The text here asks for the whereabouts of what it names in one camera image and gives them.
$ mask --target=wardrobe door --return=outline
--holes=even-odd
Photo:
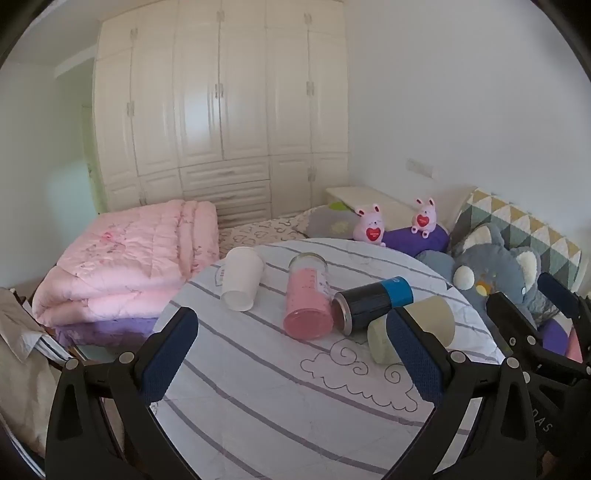
[[[177,33],[174,106],[181,166],[222,159],[217,86],[219,26]]]
[[[183,198],[183,188],[177,168],[146,175],[140,180],[148,205]]]
[[[349,186],[348,154],[313,156],[312,207],[326,204],[326,189]]]
[[[311,32],[345,37],[345,6],[333,0],[308,0]]]
[[[178,0],[164,0],[138,8],[135,46],[172,46],[177,23]]]
[[[94,114],[100,172],[105,184],[135,179],[134,140],[129,102],[131,50],[95,65]]]
[[[141,205],[141,186],[136,177],[130,181],[105,186],[107,204],[110,212],[120,212]]]
[[[307,5],[302,0],[267,0],[267,27],[308,30]]]
[[[349,151],[347,48],[344,38],[310,32],[312,152]]]
[[[310,208],[310,155],[271,157],[273,217]]]
[[[267,29],[267,119],[271,155],[310,153],[308,33]]]
[[[178,3],[177,36],[198,30],[204,24],[218,24],[222,0],[180,0]]]
[[[140,175],[178,167],[172,71],[172,46],[134,48],[132,123]]]
[[[132,10],[103,22],[100,27],[96,59],[104,59],[134,45],[137,10]]]
[[[265,28],[265,0],[223,0],[223,24]]]
[[[224,157],[264,157],[267,148],[265,29],[222,25],[220,109]]]

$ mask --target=red heart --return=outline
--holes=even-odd
[[[424,227],[429,224],[429,217],[424,217],[423,215],[417,216],[417,223],[419,227]]]
[[[375,242],[379,238],[379,234],[381,233],[382,231],[379,228],[368,228],[365,231],[365,235],[367,235],[369,240],[372,242]]]

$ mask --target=white paper cup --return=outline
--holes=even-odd
[[[245,312],[255,303],[265,262],[251,247],[228,252],[222,281],[222,301],[230,310]]]

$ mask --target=white wardrobe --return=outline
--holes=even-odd
[[[110,210],[175,198],[220,226],[348,185],[343,4],[164,0],[103,23],[94,114]]]

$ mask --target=blue band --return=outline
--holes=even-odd
[[[414,301],[413,290],[402,277],[394,277],[380,282],[388,292],[392,308],[404,307]]]

